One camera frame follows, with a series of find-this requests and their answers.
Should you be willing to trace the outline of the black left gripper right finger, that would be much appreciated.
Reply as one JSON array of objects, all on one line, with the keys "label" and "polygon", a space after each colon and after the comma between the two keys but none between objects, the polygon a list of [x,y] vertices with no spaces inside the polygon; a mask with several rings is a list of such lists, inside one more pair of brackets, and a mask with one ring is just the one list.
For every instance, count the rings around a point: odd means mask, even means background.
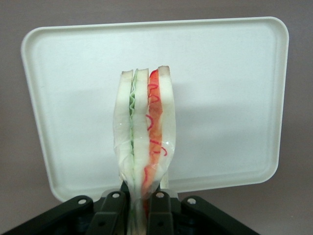
[{"label": "black left gripper right finger", "polygon": [[182,201],[170,189],[149,198],[148,235],[257,235],[258,233],[199,196]]}]

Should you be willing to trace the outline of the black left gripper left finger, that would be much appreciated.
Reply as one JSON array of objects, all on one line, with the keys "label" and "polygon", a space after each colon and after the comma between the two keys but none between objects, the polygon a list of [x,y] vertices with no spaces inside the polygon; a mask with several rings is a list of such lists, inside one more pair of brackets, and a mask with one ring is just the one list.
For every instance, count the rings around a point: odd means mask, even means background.
[{"label": "black left gripper left finger", "polygon": [[5,232],[6,235],[125,235],[129,192],[105,191],[94,202],[85,195],[70,200]]}]

